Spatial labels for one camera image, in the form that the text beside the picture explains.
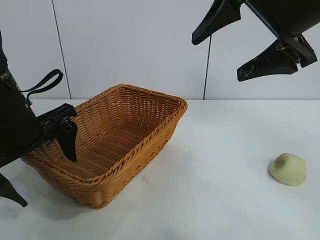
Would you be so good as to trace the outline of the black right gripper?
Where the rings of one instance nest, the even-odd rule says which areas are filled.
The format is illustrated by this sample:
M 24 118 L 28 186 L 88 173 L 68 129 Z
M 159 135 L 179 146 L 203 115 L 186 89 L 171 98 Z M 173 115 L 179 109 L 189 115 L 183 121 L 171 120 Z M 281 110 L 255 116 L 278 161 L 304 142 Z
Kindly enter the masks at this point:
M 193 45 L 241 19 L 241 0 L 214 0 L 191 36 Z M 245 4 L 276 36 L 267 49 L 237 69 L 239 82 L 270 76 L 291 75 L 318 59 L 303 33 L 320 23 L 318 0 L 246 0 Z

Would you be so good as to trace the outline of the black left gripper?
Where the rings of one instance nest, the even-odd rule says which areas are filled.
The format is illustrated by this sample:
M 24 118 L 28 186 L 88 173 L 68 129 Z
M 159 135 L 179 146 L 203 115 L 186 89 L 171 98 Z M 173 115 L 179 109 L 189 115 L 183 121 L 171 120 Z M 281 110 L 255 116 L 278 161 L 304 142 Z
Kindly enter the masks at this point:
M 42 115 L 33 112 L 30 95 L 46 92 L 58 85 L 64 74 L 49 72 L 38 84 L 20 90 L 9 71 L 0 76 L 0 165 L 3 167 L 40 146 L 57 140 L 65 157 L 77 161 L 76 136 L 78 127 L 71 120 L 77 116 L 73 105 L 64 103 Z M 10 181 L 0 175 L 0 196 L 25 208 L 27 201 Z

